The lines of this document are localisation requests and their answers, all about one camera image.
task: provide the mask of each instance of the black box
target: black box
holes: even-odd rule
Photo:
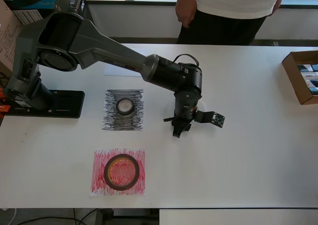
[[[69,11],[74,12],[83,17],[84,19],[93,22],[93,18],[91,17],[88,4],[86,4],[85,0],[70,0]]]
[[[12,0],[6,1],[6,4],[22,25],[27,25],[57,10],[67,11],[69,2],[70,0]]]

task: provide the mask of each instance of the wall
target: wall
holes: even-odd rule
[[[110,37],[177,38],[181,24],[173,6],[90,5],[98,30]],[[318,39],[318,9],[279,9],[256,39]]]

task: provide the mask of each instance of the mounting plate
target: mounting plate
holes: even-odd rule
[[[54,96],[54,105],[47,111],[38,111],[32,108],[22,107],[13,100],[5,104],[10,105],[10,111],[4,113],[6,116],[23,117],[57,117],[57,118],[79,118],[84,102],[83,91],[50,90]]]

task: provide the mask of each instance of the black pants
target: black pants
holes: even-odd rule
[[[189,28],[181,28],[178,44],[249,45],[263,24],[258,19],[231,19],[198,11]]]

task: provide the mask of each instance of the open cardboard box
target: open cardboard box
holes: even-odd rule
[[[282,62],[301,104],[318,103],[318,95],[312,95],[297,65],[318,64],[318,51],[291,52]]]

